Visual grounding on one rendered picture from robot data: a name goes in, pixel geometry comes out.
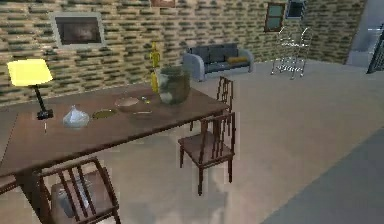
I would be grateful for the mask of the large green glass jar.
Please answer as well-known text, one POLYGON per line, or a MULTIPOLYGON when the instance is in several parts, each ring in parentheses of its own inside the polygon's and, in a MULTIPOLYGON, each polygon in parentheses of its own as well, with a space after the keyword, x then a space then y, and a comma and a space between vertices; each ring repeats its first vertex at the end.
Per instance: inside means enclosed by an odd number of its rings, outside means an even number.
POLYGON ((158 73, 159 96, 163 103, 176 105, 184 102, 190 91, 190 72, 184 66, 167 66, 158 73))

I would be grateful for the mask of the brown wooden chair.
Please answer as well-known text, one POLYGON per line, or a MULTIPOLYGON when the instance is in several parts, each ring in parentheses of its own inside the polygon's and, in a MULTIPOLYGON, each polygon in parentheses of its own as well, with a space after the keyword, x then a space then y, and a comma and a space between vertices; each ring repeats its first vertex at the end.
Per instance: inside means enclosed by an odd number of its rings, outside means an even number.
POLYGON ((37 174, 44 224, 122 224, 107 168, 91 157, 37 174))
MULTIPOLYGON (((202 93, 201 91, 198 91, 198 90, 195 90, 195 89, 192 89, 193 93, 192 95, 194 95, 194 92, 198 92, 197 94, 198 95, 204 95, 206 97, 208 97, 207 94, 205 93, 202 93)), ((188 120, 187 122, 190 123, 190 131, 193 130, 193 122, 194 121, 197 121, 199 119, 202 119, 202 118, 208 118, 208 117, 216 117, 216 116, 220 116, 220 115, 226 115, 226 114, 230 114, 232 112, 232 109, 233 109, 233 99, 234 99, 234 81, 224 77, 224 76, 219 76, 219 82, 218 82, 218 87, 217 87, 217 92, 216 92, 216 101, 218 102, 221 102, 222 104, 226 104, 227 105, 227 108, 226 109, 223 109, 221 111, 215 111, 215 113, 209 113, 207 116, 204 116, 204 117, 200 117, 200 118, 197 118, 197 119, 193 119, 193 120, 188 120)), ((229 118, 228 120, 226 120, 224 122, 228 129, 230 130, 230 127, 232 125, 232 118, 229 118)))
POLYGON ((228 180, 232 182, 233 158, 235 156, 236 116, 234 112, 204 118, 200 121, 201 132, 178 140, 180 167, 187 153, 198 168, 198 195, 203 192, 204 170, 226 162, 228 180))

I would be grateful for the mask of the yellow bottle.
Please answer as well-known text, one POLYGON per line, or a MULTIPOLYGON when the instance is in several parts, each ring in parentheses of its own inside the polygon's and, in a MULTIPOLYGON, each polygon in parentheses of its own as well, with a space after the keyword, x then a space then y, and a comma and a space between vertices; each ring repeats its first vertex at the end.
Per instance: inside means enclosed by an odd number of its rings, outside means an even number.
POLYGON ((153 92, 158 93, 159 87, 158 87, 156 69, 152 69, 151 71, 151 88, 153 92))

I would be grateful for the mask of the dark brown bowl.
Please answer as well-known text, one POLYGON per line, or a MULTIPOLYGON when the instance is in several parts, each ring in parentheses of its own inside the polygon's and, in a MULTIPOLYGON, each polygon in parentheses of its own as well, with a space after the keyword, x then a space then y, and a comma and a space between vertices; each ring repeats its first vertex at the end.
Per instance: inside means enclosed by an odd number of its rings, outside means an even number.
POLYGON ((142 125, 152 121, 153 113, 151 111, 138 111, 127 115, 127 118, 134 125, 142 125))

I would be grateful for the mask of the grey sofa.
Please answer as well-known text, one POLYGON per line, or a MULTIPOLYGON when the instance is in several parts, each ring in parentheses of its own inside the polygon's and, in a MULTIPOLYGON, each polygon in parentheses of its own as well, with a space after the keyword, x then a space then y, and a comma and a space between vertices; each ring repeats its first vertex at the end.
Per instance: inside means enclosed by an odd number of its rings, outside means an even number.
POLYGON ((254 70, 254 56, 239 48, 236 43, 210 44, 190 47, 182 56, 183 66, 189 70, 191 78, 197 82, 207 79, 208 73, 247 67, 254 70), (229 57, 247 57, 249 62, 229 64, 229 57))

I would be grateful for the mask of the yellow figurine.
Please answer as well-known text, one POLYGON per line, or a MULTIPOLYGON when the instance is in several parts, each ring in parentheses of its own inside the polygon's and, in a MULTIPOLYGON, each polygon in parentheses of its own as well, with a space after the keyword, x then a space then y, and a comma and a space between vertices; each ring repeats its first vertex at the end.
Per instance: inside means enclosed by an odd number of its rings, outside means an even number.
POLYGON ((160 62, 160 52, 158 51, 157 45, 155 42, 152 43, 149 57, 151 59, 152 67, 157 68, 160 62))

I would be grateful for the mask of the yellow cushion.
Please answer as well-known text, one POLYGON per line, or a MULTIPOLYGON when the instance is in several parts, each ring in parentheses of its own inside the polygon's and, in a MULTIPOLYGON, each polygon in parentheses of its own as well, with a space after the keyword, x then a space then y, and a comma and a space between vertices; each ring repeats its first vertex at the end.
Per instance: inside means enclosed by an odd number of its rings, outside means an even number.
POLYGON ((243 62, 249 62, 247 57, 241 56, 241 57, 229 57, 227 59, 227 62, 229 64, 236 64, 236 63, 243 63, 243 62))

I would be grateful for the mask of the olive green plate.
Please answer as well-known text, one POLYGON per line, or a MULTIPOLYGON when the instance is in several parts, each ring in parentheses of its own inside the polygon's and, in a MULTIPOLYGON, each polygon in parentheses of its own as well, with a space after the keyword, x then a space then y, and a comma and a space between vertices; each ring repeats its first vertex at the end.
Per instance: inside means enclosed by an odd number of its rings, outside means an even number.
POLYGON ((92 114, 93 119, 102 119, 102 118, 108 118, 116 114, 116 111, 114 109, 102 109, 99 111, 96 111, 92 114))

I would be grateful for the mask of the brown wooden dining table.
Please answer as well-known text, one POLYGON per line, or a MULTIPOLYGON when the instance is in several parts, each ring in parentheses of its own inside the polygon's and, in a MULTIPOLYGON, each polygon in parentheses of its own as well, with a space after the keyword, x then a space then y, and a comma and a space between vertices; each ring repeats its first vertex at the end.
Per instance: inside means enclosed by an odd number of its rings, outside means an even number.
POLYGON ((40 209, 37 172, 54 165, 124 144, 142 137, 184 125, 188 120, 207 116, 209 113, 227 108, 226 104, 211 97, 198 95, 192 89, 187 99, 177 105, 168 105, 146 84, 134 85, 120 94, 96 92, 77 98, 73 104, 80 110, 93 114, 102 109, 116 109, 117 99, 124 97, 146 97, 139 102, 138 111, 151 111, 152 121, 134 125, 127 118, 129 113, 117 111, 109 118, 93 119, 86 127, 73 129, 63 125, 63 117, 69 111, 66 104, 52 106, 54 117, 39 121, 30 112, 17 114, 11 129, 7 147, 0 162, 0 177, 14 176, 35 211, 44 224, 40 209))

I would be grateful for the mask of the brown framed window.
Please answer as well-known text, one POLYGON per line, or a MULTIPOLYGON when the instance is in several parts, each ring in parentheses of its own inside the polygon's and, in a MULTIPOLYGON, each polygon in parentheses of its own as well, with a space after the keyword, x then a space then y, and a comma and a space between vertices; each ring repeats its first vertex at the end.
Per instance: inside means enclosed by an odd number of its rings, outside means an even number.
POLYGON ((265 32, 278 32, 282 28, 285 4, 269 2, 265 18, 265 32))

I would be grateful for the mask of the grey framed dark picture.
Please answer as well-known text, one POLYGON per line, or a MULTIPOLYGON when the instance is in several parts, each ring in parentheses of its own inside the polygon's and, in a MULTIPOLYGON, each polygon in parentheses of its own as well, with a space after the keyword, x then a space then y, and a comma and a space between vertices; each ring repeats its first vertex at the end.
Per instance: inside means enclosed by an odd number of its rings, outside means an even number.
POLYGON ((288 0, 286 18, 302 19, 305 14, 306 4, 306 0, 288 0))

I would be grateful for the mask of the yellow shade table lamp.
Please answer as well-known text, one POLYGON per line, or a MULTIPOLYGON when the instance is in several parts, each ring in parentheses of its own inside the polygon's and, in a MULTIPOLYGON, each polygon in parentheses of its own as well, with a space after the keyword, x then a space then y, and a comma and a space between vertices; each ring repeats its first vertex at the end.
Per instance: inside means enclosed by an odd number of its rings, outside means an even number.
POLYGON ((38 120, 46 120, 53 117, 53 110, 47 109, 43 102, 39 85, 50 82, 53 76, 44 59, 25 59, 7 63, 11 83, 16 87, 30 86, 34 89, 40 105, 37 113, 38 120))

